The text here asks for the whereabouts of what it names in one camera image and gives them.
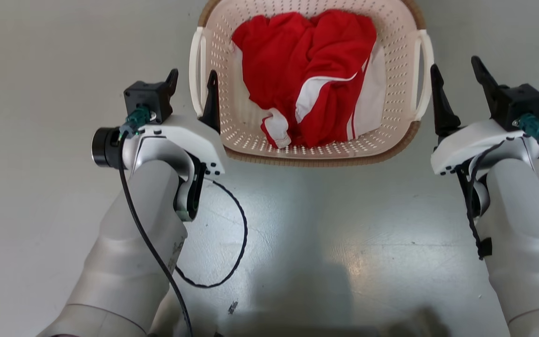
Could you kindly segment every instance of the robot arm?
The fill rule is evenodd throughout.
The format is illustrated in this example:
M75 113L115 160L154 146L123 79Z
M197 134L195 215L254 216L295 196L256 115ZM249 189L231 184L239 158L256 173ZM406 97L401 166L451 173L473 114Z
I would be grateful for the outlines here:
M539 337L539 134L518 121L539 118L539 92L529 85L499 86L477 57L476 77L484 86L492 119L460 128L433 66L434 113L439 145L434 173L456 173L480 258L513 337ZM481 179L472 181L477 171Z
M187 237L183 222L197 215L203 178L213 179L227 167L214 105L217 95L209 94L203 122L171 116L169 98L177 75L171 72L162 83L137 82L124 92L128 112L146 107L150 120L131 126L134 135L124 140L121 156L131 171L128 189L143 230L169 273ZM217 90L214 75L210 90ZM132 122L129 116L126 123ZM120 167L121 129L95 133L93 160L100 166ZM38 336L145 337L168 290L168 279L121 192L101 221L99 237L66 306Z

